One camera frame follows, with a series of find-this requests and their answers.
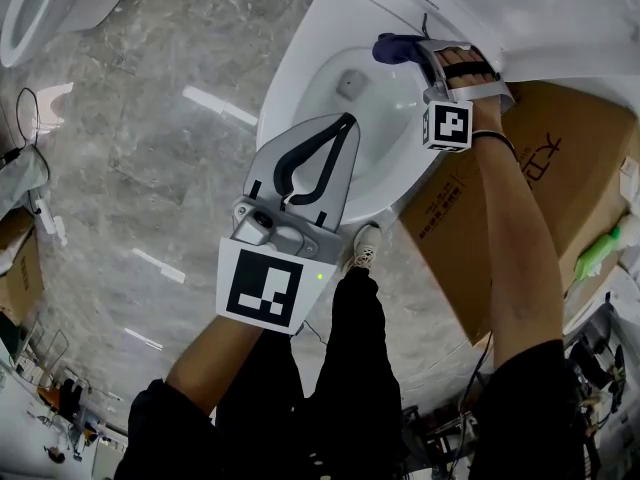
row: black pants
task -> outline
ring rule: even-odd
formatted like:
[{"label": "black pants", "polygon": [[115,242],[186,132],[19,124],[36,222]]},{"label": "black pants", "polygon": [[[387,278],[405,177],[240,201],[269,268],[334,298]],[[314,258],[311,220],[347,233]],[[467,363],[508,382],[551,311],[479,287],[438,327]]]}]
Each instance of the black pants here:
[{"label": "black pants", "polygon": [[338,284],[324,365],[309,399],[289,336],[262,334],[217,409],[216,426],[237,465],[230,476],[391,475],[401,449],[400,388],[377,291],[361,268]]}]

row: wristband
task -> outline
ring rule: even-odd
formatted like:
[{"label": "wristband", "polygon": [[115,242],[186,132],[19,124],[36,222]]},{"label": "wristband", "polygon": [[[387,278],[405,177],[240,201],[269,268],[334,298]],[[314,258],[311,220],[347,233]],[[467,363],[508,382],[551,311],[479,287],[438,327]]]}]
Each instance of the wristband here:
[{"label": "wristband", "polygon": [[513,153],[513,157],[516,159],[516,162],[518,162],[518,156],[516,155],[516,148],[513,146],[511,141],[501,133],[493,132],[491,130],[478,130],[476,132],[473,132],[473,134],[471,134],[471,142],[473,143],[473,141],[475,141],[480,137],[492,137],[494,139],[498,139],[499,141],[503,142],[511,150],[511,152]]}]

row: hand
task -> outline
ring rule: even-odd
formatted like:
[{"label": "hand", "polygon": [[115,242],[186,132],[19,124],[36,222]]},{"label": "hand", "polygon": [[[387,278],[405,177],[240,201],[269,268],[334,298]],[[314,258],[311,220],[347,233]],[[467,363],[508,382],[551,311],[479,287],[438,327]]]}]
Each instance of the hand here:
[{"label": "hand", "polygon": [[[460,62],[484,62],[484,59],[473,49],[467,51],[460,48],[447,48],[436,52],[436,57],[442,66],[459,64]],[[482,85],[489,82],[495,82],[493,75],[464,75],[449,79],[449,83],[454,89],[469,87],[470,85]],[[473,100],[473,131],[476,130],[491,130],[503,133],[499,96]]]}]

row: sneaker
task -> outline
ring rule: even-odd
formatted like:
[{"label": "sneaker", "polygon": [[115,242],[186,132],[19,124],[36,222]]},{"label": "sneaker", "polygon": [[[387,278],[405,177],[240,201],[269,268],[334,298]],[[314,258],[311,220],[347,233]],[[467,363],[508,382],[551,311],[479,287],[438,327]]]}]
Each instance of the sneaker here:
[{"label": "sneaker", "polygon": [[342,267],[346,274],[353,267],[371,269],[382,239],[382,231],[377,224],[367,224],[356,233],[353,239],[353,256]]}]

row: forearm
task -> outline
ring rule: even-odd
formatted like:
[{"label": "forearm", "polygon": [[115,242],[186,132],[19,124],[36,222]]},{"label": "forearm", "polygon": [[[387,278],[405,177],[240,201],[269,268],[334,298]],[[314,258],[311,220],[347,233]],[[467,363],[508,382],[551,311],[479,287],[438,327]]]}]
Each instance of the forearm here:
[{"label": "forearm", "polygon": [[167,384],[210,414],[261,333],[259,327],[216,317],[173,365]]},{"label": "forearm", "polygon": [[487,205],[491,324],[499,366],[562,337],[562,283],[551,234],[512,152],[490,138],[477,139],[474,151]]}]

